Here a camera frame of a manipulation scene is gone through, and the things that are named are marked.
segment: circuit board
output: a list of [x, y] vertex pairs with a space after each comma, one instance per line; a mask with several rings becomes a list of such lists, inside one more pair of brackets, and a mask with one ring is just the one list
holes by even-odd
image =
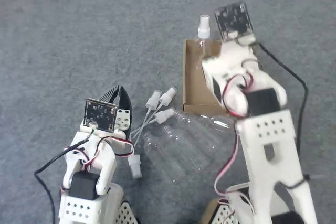
[[224, 42], [253, 32], [245, 2], [233, 3], [215, 11], [220, 35]]
[[113, 133], [117, 109], [118, 106], [115, 104], [87, 99], [83, 124], [92, 129]]

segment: white spray cap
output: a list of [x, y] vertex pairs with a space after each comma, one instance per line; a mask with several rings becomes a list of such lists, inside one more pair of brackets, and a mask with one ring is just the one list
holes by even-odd
[[198, 27], [198, 37], [207, 39], [210, 37], [210, 16], [201, 15]]
[[133, 178], [141, 178], [142, 174], [141, 174], [141, 168], [140, 168], [140, 155], [131, 155], [128, 158], [128, 164], [131, 167], [131, 172], [132, 172], [132, 177]]
[[160, 90], [154, 90], [152, 96], [148, 99], [146, 103], [146, 108], [150, 110], [156, 110], [159, 104], [160, 95], [161, 95]]
[[169, 103], [172, 101], [174, 96], [177, 93], [177, 89], [173, 86], [171, 86], [167, 92], [165, 92], [160, 98], [159, 102], [161, 102], [164, 106], [168, 106]]
[[160, 111], [154, 115], [155, 120], [157, 121], [158, 124], [164, 123], [165, 121], [167, 121], [168, 118], [171, 118], [174, 115], [174, 113], [175, 113], [174, 108]]

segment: plastic bottle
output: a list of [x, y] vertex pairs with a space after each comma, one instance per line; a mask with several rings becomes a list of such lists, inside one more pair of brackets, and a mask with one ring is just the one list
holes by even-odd
[[199, 121], [208, 129], [213, 129], [212, 133], [218, 135], [220, 138], [223, 138], [224, 134], [234, 133], [234, 121], [224, 115], [200, 115]]
[[223, 136], [214, 134], [209, 123], [201, 122], [196, 116], [181, 111], [175, 111], [174, 116], [182, 127], [195, 136], [195, 141], [206, 154], [212, 155], [223, 144]]
[[159, 139], [150, 132], [142, 135], [144, 139], [144, 151], [152, 164], [160, 170], [165, 180], [176, 182], [185, 176], [185, 172], [177, 162], [174, 155], [163, 149]]
[[192, 142], [192, 136], [184, 129], [173, 129], [167, 125], [163, 127], [163, 132], [168, 140], [165, 145], [167, 147], [168, 144], [170, 145], [180, 162], [186, 165], [185, 169], [199, 171], [209, 165], [209, 158], [197, 147], [195, 142]]
[[198, 27], [197, 44], [202, 49], [196, 69], [202, 69], [202, 60], [211, 57], [210, 16], [201, 15]]

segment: brown cardboard tray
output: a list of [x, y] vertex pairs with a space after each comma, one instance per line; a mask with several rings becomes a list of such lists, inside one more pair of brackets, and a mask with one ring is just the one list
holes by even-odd
[[[220, 52], [220, 40], [212, 43], [212, 55]], [[220, 115], [225, 114], [223, 109], [205, 84], [199, 56], [202, 49], [194, 40], [184, 41], [183, 50], [183, 96], [182, 110], [195, 114]]]

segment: black cable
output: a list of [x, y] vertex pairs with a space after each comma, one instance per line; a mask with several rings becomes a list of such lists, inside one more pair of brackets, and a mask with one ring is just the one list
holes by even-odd
[[283, 186], [286, 187], [287, 189], [292, 190], [292, 189], [295, 189], [295, 188], [301, 186], [304, 182], [309, 181], [310, 179], [311, 179], [311, 178], [310, 178], [310, 175], [309, 175], [309, 174], [304, 174], [304, 175], [303, 175], [303, 179], [300, 180], [300, 181], [298, 181], [298, 182], [296, 182], [296, 183], [295, 183], [294, 185], [292, 185], [292, 186], [287, 186], [287, 185], [285, 185], [284, 183], [282, 183], [282, 184], [283, 184]]
[[71, 147], [67, 148], [66, 150], [62, 151], [55, 157], [53, 157], [49, 162], [47, 162], [44, 166], [42, 166], [40, 169], [34, 171], [34, 177], [37, 179], [37, 181], [43, 186], [43, 189], [46, 191], [50, 205], [51, 205], [51, 215], [52, 215], [52, 224], [56, 224], [56, 215], [55, 215], [55, 203], [53, 196], [51, 195], [51, 192], [49, 188], [47, 187], [46, 183], [38, 176], [39, 173], [43, 172], [46, 168], [48, 168], [53, 162], [55, 162], [57, 159], [62, 157], [63, 155], [67, 154], [68, 152], [71, 152], [72, 150], [78, 148], [80, 145], [86, 143], [89, 141], [90, 136], [93, 134], [94, 130], [91, 131], [91, 133], [82, 141], [78, 142], [77, 144], [72, 145]]
[[307, 103], [307, 97], [308, 97], [308, 87], [306, 85], [306, 83], [296, 74], [294, 73], [292, 70], [290, 70], [285, 64], [283, 64], [280, 60], [278, 60], [277, 57], [275, 57], [270, 51], [268, 51], [262, 43], [257, 43], [260, 48], [268, 55], [270, 56], [277, 64], [279, 64], [280, 66], [282, 66], [287, 72], [289, 72], [293, 77], [295, 77], [303, 86], [304, 88], [304, 96], [303, 96], [303, 101], [302, 101], [302, 105], [300, 108], [300, 113], [299, 113], [299, 120], [298, 120], [298, 130], [297, 130], [297, 137], [296, 137], [296, 149], [298, 152], [298, 156], [300, 158], [300, 149], [301, 149], [301, 132], [302, 132], [302, 120], [303, 120], [303, 113], [304, 113], [304, 109], [306, 107], [306, 103]]

